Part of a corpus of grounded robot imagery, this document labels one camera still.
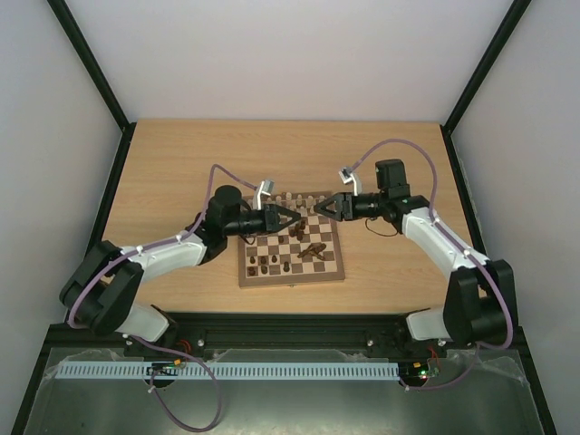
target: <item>fallen chess piece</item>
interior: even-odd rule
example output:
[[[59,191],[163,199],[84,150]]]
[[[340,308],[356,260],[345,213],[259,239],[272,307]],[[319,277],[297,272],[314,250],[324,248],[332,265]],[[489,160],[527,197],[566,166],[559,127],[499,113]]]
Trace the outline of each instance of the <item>fallen chess piece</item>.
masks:
[[[315,256],[321,261],[324,261],[324,256],[321,256],[320,253],[326,249],[326,244],[315,244],[311,243],[304,251],[298,254],[298,258],[302,258],[304,256]]]

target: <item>black bracket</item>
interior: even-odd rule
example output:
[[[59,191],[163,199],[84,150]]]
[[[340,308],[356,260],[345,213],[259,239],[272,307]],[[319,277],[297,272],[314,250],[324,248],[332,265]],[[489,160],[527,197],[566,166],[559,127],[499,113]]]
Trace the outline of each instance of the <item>black bracket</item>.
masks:
[[[64,306],[73,308],[89,282],[120,255],[120,250],[108,240],[97,243],[61,291],[59,298]],[[112,334],[125,321],[135,300],[143,269],[138,263],[123,261],[107,276],[113,278],[108,284],[99,281],[84,298],[76,314],[96,335]]]
[[[504,260],[498,260],[488,262],[485,268],[498,285],[512,324],[516,327],[516,289],[511,266]],[[479,296],[480,287],[486,292],[484,297]],[[507,328],[506,318],[487,280],[478,269],[466,267],[460,267],[449,277],[443,322],[453,341],[462,345],[499,334],[505,338]]]

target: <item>wooden tabletop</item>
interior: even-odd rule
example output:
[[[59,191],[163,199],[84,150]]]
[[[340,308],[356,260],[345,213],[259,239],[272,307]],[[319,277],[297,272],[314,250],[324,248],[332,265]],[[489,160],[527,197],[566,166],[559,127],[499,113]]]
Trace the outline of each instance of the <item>wooden tabletop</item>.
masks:
[[[338,121],[139,121],[104,238],[134,246],[179,232],[201,209],[213,163],[253,184],[273,179],[276,193],[351,190],[337,170],[388,138],[412,140],[427,150],[440,181],[435,208],[469,241],[438,124]],[[400,144],[381,148],[357,170],[364,191],[376,190],[374,162],[394,158],[405,164],[411,193],[428,198],[427,162]],[[217,173],[214,187],[223,184],[233,182]],[[392,232],[382,220],[371,225]],[[210,263],[142,285],[137,300],[167,311],[220,313],[396,313],[443,304],[447,283],[410,240],[376,236],[363,220],[340,223],[338,231],[344,282],[240,289],[237,241],[231,238]]]

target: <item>red wire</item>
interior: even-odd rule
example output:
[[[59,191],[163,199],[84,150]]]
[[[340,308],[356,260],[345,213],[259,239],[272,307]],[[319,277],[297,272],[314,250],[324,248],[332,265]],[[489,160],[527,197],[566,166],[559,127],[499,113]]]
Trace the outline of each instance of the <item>red wire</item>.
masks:
[[[431,359],[435,359],[435,361],[437,362],[437,367],[439,368],[439,370],[441,370],[441,362],[439,361],[439,356],[433,350],[432,346],[429,346],[427,349],[431,351]]]
[[[186,353],[191,353],[191,344],[187,340],[182,338],[181,340],[178,341],[178,343],[181,343],[183,347],[185,347]]]

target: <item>robotic arm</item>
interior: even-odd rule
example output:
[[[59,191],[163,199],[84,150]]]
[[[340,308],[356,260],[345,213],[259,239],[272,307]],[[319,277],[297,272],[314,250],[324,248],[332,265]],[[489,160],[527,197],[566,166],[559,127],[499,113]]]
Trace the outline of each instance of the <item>robotic arm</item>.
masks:
[[[139,286],[174,269],[211,261],[226,249],[228,236],[276,233],[300,220],[297,212],[262,204],[261,197],[269,196],[273,186],[272,181],[262,181],[254,196],[254,209],[242,199],[238,188],[218,188],[201,224],[194,231],[191,225],[170,239],[146,246],[117,247],[109,241],[97,244],[62,290],[61,302],[71,310],[77,304],[75,317],[96,335],[119,332],[172,344],[176,325],[157,307],[134,302]],[[122,259],[132,252],[136,254]],[[79,304],[83,290],[95,276],[120,259]]]
[[[401,160],[375,163],[377,193],[362,193],[358,176],[348,168],[339,171],[353,192],[337,193],[314,207],[317,213],[334,220],[383,218],[425,251],[449,281],[445,305],[411,313],[407,326],[414,340],[453,340],[473,343],[504,333],[517,325],[517,305],[513,271],[503,260],[489,258],[461,240],[423,196],[412,196]],[[481,268],[500,292],[510,316],[504,316],[500,302]],[[485,296],[479,296],[479,289]]]

